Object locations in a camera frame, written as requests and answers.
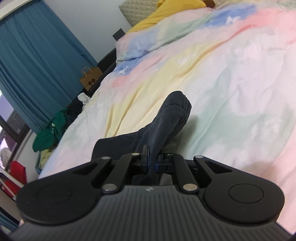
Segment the black hooded jacket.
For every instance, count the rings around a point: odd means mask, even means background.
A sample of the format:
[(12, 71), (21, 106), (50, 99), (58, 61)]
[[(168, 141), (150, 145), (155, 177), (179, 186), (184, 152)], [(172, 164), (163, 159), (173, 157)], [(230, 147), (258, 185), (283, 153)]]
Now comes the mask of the black hooded jacket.
[(170, 93), (156, 117), (151, 123), (137, 132), (127, 133), (111, 138), (101, 138), (93, 148), (91, 160), (109, 156), (118, 160), (121, 156), (141, 153), (145, 145), (149, 148), (149, 168), (147, 174), (136, 174), (133, 185), (158, 185), (156, 172), (158, 154), (182, 130), (191, 112), (191, 104), (181, 91)]

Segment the yellow-green fuzzy garment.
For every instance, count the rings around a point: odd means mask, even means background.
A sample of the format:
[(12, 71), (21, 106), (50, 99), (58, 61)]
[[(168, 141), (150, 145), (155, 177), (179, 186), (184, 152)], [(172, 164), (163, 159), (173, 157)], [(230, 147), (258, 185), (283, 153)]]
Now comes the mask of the yellow-green fuzzy garment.
[(54, 151), (55, 149), (46, 149), (40, 152), (40, 160), (38, 164), (38, 167), (40, 169), (44, 168), (46, 162), (48, 161), (48, 159), (50, 158), (50, 156), (53, 154)]

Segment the green sweatshirt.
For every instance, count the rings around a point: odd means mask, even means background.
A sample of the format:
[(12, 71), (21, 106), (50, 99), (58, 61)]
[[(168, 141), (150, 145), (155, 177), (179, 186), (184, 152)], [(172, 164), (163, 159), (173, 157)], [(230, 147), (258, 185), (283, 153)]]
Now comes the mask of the green sweatshirt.
[(64, 108), (55, 113), (47, 126), (37, 133), (32, 146), (34, 152), (41, 152), (58, 144), (66, 130), (67, 110)]

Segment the red cloth on rack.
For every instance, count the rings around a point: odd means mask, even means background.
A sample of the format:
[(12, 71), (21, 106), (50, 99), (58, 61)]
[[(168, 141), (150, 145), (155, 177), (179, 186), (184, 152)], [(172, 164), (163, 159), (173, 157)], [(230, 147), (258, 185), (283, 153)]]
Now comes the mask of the red cloth on rack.
[[(26, 168), (17, 161), (12, 161), (8, 173), (23, 185), (27, 184)], [(4, 181), (5, 185), (17, 195), (20, 187), (11, 180), (7, 179)]]

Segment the brown paper bag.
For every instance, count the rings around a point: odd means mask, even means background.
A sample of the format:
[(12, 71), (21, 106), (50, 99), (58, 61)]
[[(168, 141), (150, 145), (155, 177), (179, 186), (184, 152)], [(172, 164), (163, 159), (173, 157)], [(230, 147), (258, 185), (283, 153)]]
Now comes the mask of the brown paper bag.
[(88, 66), (86, 66), (83, 67), (81, 72), (83, 76), (80, 78), (80, 82), (87, 91), (95, 84), (95, 82), (103, 74), (99, 67), (89, 68)]

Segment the right blue curtain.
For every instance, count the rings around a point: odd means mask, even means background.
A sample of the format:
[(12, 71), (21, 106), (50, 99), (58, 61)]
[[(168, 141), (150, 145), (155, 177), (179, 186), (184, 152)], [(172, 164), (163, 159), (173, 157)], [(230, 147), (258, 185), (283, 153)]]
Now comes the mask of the right blue curtain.
[(33, 132), (81, 92), (82, 69), (97, 63), (44, 1), (1, 21), (1, 91)]

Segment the beige quilted headboard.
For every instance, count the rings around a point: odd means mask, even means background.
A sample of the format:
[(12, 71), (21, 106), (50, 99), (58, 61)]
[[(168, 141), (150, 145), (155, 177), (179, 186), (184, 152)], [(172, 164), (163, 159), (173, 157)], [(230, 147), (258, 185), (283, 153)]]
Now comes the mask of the beige quilted headboard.
[(127, 0), (119, 5), (119, 10), (133, 27), (157, 9), (156, 0)]

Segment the yellow pillow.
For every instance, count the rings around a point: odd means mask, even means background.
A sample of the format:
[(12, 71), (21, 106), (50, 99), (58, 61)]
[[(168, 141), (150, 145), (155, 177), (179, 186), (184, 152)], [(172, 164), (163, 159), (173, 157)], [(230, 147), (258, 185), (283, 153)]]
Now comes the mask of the yellow pillow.
[(166, 0), (158, 1), (157, 9), (144, 20), (133, 26), (128, 33), (139, 32), (156, 25), (161, 20), (174, 15), (176, 13), (191, 9), (215, 8), (215, 1), (201, 0)]

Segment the window with black frame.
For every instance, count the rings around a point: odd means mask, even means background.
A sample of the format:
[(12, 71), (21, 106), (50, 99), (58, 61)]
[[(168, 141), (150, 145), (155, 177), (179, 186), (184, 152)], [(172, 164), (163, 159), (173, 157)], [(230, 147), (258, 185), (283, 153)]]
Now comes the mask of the window with black frame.
[(1, 163), (7, 170), (30, 128), (1, 92)]

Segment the wall power socket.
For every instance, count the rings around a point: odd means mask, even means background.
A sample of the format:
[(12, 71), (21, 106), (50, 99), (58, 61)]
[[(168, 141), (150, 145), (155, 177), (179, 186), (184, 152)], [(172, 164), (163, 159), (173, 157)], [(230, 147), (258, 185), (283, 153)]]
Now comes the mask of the wall power socket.
[(114, 38), (115, 41), (118, 41), (120, 38), (122, 38), (125, 35), (125, 32), (122, 28), (117, 30), (112, 37)]

